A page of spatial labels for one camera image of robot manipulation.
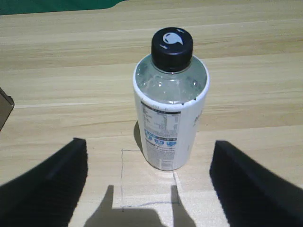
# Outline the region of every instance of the clear water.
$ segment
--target clear water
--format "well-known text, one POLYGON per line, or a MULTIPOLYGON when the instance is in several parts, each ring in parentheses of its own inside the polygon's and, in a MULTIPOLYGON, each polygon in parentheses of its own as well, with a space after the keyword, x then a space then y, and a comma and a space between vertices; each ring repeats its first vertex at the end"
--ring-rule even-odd
POLYGON ((193 56, 185 70, 163 72, 152 63, 147 55, 136 70, 139 89, 150 99, 165 104, 180 104, 195 99, 206 85, 206 70, 193 56))

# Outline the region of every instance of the wood grain surface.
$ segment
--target wood grain surface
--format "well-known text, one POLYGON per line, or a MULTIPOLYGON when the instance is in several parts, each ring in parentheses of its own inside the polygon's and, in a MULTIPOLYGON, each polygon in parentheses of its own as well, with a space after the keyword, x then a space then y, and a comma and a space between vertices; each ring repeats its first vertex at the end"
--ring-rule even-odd
POLYGON ((0 87, 16 106, 0 133, 0 184, 78 137, 89 175, 70 227, 229 226, 209 176, 216 140, 303 187, 302 12, 301 0, 129 0, 1 16, 0 87), (191 158, 173 173, 134 140, 133 70, 166 26, 192 34, 211 76, 191 158))

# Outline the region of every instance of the water bottle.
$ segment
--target water bottle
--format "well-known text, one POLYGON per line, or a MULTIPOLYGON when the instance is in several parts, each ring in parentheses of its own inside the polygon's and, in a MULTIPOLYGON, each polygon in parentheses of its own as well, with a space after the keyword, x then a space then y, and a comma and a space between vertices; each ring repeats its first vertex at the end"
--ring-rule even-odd
POLYGON ((190 33, 167 27, 154 34, 151 54, 133 75, 143 155, 153 167, 171 171, 186 163, 209 85, 190 33))

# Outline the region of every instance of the nutrition facts label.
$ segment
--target nutrition facts label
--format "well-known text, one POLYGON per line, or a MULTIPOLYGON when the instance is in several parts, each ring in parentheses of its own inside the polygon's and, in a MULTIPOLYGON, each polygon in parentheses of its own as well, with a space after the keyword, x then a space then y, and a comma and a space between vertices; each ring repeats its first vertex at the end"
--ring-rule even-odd
POLYGON ((175 157, 181 112, 160 111, 144 103, 142 105, 149 158, 156 159, 158 168, 170 170, 175 157))

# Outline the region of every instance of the cap logo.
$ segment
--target cap logo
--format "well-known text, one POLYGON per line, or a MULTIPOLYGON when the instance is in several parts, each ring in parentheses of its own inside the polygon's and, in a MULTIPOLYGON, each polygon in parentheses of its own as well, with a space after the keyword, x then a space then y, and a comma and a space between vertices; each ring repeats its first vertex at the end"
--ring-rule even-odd
POLYGON ((181 39, 181 37, 173 32, 168 32, 163 36, 163 41, 166 44, 176 44, 176 43, 180 43, 181 45, 183 45, 183 40, 181 39))

